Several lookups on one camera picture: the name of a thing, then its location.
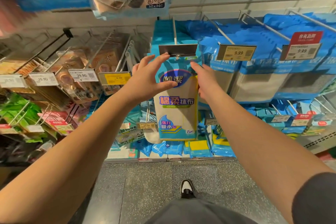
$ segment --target sneaker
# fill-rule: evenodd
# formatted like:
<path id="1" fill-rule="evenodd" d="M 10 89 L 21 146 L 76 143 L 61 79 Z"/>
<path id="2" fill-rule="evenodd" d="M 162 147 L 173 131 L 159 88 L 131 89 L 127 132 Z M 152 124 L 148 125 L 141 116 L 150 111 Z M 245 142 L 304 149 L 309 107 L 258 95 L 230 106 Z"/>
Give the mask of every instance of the sneaker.
<path id="1" fill-rule="evenodd" d="M 181 183 L 181 198 L 196 198 L 194 195 L 194 186 L 191 180 L 184 179 Z"/>

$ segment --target price tag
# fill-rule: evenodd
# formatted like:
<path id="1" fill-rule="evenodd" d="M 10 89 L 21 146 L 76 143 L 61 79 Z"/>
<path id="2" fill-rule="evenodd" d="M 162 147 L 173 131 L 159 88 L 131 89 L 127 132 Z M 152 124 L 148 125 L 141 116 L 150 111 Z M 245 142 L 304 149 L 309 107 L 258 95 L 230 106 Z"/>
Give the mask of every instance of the price tag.
<path id="1" fill-rule="evenodd" d="M 0 124 L 0 134 L 18 134 L 18 132 L 8 124 Z"/>
<path id="2" fill-rule="evenodd" d="M 256 48 L 256 46 L 221 44 L 217 60 L 250 61 Z"/>
<path id="3" fill-rule="evenodd" d="M 336 113 L 327 113 L 324 115 L 323 120 L 336 120 Z"/>
<path id="4" fill-rule="evenodd" d="M 280 60 L 303 60 L 315 58 L 323 31 L 295 32 L 288 48 L 283 48 Z"/>
<path id="5" fill-rule="evenodd" d="M 30 73 L 29 77 L 34 80 L 37 86 L 57 86 L 54 73 Z"/>
<path id="6" fill-rule="evenodd" d="M 218 122 L 217 122 L 216 118 L 205 118 L 205 119 L 204 119 L 204 124 L 205 124 L 206 126 L 209 126 L 209 125 L 217 125 Z"/>
<path id="7" fill-rule="evenodd" d="M 137 123 L 138 129 L 148 129 L 148 128 L 154 128 L 156 129 L 155 122 L 139 122 Z"/>
<path id="8" fill-rule="evenodd" d="M 68 124 L 66 121 L 63 120 L 51 120 L 50 124 L 55 126 L 55 128 L 60 130 L 74 130 L 73 126 L 71 124 Z"/>
<path id="9" fill-rule="evenodd" d="M 28 87 L 21 74 L 0 74 L 0 86 L 2 88 Z"/>
<path id="10" fill-rule="evenodd" d="M 98 82 L 95 70 L 93 69 L 69 69 L 69 73 L 75 82 Z"/>
<path id="11" fill-rule="evenodd" d="M 131 78 L 130 73 L 107 73 L 104 76 L 107 85 L 124 85 Z"/>
<path id="12" fill-rule="evenodd" d="M 285 122 L 290 117 L 291 117 L 290 115 L 275 115 L 271 122 Z"/>
<path id="13" fill-rule="evenodd" d="M 120 129 L 128 129 L 130 125 L 130 123 L 123 123 L 121 124 Z"/>
<path id="14" fill-rule="evenodd" d="M 307 126 L 313 117 L 312 114 L 298 114 L 295 116 L 291 126 L 298 127 L 298 126 Z"/>
<path id="15" fill-rule="evenodd" d="M 299 60 L 315 58 L 321 44 L 293 44 L 289 46 L 288 54 L 284 60 Z"/>
<path id="16" fill-rule="evenodd" d="M 26 129 L 29 131 L 29 132 L 44 132 L 44 129 L 42 128 L 41 125 L 28 125 L 26 126 Z"/>

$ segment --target terrazzo floor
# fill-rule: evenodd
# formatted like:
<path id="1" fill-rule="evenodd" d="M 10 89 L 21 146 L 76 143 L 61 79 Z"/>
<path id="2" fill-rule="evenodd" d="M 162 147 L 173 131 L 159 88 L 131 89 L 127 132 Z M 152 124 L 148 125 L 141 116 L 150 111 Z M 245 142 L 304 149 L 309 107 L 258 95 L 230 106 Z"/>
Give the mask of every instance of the terrazzo floor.
<path id="1" fill-rule="evenodd" d="M 70 224 L 144 223 L 191 179 L 196 196 L 258 223 L 287 223 L 235 159 L 103 164 Z"/>

